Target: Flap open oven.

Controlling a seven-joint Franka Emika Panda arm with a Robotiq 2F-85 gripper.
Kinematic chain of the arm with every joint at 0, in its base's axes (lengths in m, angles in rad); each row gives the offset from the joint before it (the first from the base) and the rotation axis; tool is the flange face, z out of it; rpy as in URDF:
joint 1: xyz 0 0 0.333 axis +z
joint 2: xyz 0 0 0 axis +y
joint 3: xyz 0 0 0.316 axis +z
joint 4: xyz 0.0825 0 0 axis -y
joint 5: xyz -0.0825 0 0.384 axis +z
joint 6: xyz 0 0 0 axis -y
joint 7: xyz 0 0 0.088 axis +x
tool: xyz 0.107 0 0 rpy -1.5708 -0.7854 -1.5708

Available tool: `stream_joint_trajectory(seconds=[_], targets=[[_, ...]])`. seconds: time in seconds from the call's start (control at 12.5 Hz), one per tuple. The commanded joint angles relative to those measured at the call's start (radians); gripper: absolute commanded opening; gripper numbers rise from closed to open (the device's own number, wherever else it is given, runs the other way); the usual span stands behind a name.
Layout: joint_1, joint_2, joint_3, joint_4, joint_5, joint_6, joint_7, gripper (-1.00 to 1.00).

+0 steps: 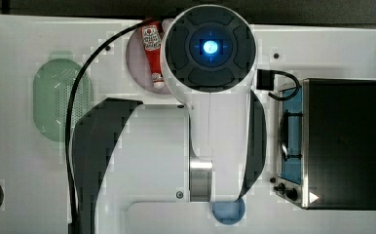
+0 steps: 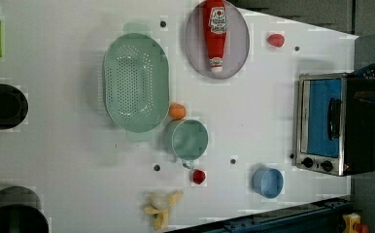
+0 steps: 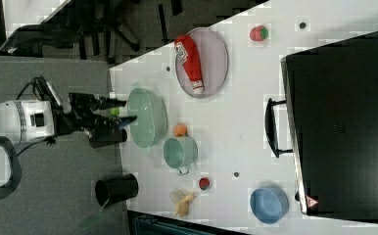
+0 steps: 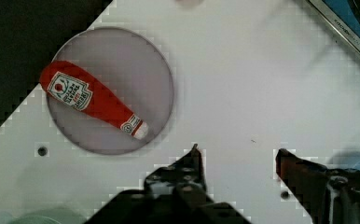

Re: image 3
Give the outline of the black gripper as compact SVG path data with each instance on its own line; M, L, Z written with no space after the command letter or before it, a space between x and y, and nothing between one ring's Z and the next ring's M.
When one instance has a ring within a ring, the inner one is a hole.
M121 100L70 93L69 104L71 110L67 113L62 109L54 110L55 135L52 142L59 136L84 131L94 149L116 145L127 140L124 128L137 120L137 116L106 117L95 114L95 111L124 107L126 102Z

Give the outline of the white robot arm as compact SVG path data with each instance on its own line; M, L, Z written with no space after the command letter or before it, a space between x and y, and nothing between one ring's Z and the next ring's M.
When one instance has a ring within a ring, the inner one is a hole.
M57 137L77 131L88 135L89 144L94 149L122 143L127 138L124 128L137 117L105 117L96 112L125 105L121 100L84 93L71 93L66 107L53 96L43 101L2 102L0 147L16 147L36 141L53 144Z

